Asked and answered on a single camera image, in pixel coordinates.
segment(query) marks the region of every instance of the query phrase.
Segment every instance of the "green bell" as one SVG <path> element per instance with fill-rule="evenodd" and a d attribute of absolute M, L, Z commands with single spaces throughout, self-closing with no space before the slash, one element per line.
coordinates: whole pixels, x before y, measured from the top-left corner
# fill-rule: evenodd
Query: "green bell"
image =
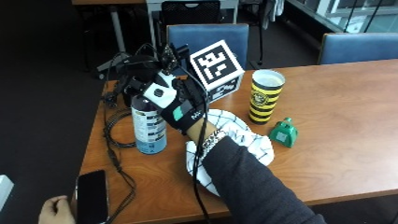
<path fill-rule="evenodd" d="M 270 139 L 277 141 L 285 147 L 293 147 L 297 139 L 298 131 L 293 126 L 290 118 L 285 118 L 282 121 L 276 123 L 276 126 L 269 135 Z"/>

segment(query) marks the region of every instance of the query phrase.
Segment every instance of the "hand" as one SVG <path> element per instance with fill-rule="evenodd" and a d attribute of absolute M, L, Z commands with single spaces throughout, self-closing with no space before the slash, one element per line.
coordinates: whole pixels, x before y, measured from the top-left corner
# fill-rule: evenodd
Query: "hand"
<path fill-rule="evenodd" d="M 67 196 L 48 199 L 43 205 L 39 224 L 75 224 Z"/>
<path fill-rule="evenodd" d="M 203 118 L 205 109 L 201 92 L 192 79 L 180 80 L 163 73 L 159 73 L 143 92 L 143 96 L 157 106 L 164 120 L 183 134 Z"/>

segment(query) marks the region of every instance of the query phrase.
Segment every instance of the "yellow and black cup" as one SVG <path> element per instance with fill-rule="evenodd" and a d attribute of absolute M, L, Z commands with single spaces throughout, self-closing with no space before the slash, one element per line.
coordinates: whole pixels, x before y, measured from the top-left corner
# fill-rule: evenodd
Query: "yellow and black cup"
<path fill-rule="evenodd" d="M 265 124 L 272 117 L 285 77 L 274 70 L 253 72 L 249 118 L 254 124 Z"/>

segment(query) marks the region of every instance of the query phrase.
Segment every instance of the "white box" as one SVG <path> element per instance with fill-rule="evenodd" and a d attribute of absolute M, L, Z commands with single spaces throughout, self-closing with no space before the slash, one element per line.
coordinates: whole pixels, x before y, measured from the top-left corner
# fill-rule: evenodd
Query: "white box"
<path fill-rule="evenodd" d="M 14 183 L 6 175 L 0 175 L 0 212 L 6 204 L 6 200 L 10 197 L 10 193 L 14 187 Z"/>
<path fill-rule="evenodd" d="M 238 90 L 245 71 L 224 40 L 193 53 L 191 63 L 211 102 Z"/>

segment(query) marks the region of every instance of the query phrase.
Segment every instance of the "phone screen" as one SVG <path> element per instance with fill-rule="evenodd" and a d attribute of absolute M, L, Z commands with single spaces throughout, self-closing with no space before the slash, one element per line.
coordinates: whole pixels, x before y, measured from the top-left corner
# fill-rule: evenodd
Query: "phone screen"
<path fill-rule="evenodd" d="M 104 223 L 108 219 L 108 193 L 104 170 L 80 175 L 76 187 L 77 223 Z"/>

